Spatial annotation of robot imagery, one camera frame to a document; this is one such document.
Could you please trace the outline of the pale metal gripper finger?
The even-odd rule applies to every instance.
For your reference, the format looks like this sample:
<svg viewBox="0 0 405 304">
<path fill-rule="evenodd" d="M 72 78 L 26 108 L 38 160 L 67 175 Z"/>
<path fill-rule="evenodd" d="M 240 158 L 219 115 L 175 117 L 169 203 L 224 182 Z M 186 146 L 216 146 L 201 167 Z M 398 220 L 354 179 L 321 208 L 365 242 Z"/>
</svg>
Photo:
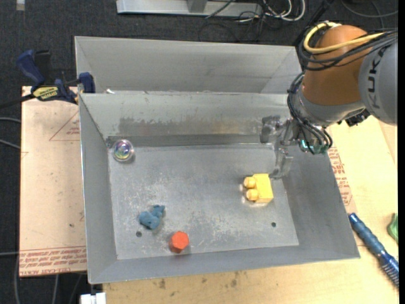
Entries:
<svg viewBox="0 0 405 304">
<path fill-rule="evenodd" d="M 275 152 L 276 161 L 271 178 L 279 179 L 288 175 L 294 157 L 287 147 L 278 148 Z"/>
<path fill-rule="evenodd" d="M 261 143 L 268 143 L 280 135 L 282 122 L 279 115 L 262 118 L 262 128 L 259 135 Z"/>
</svg>

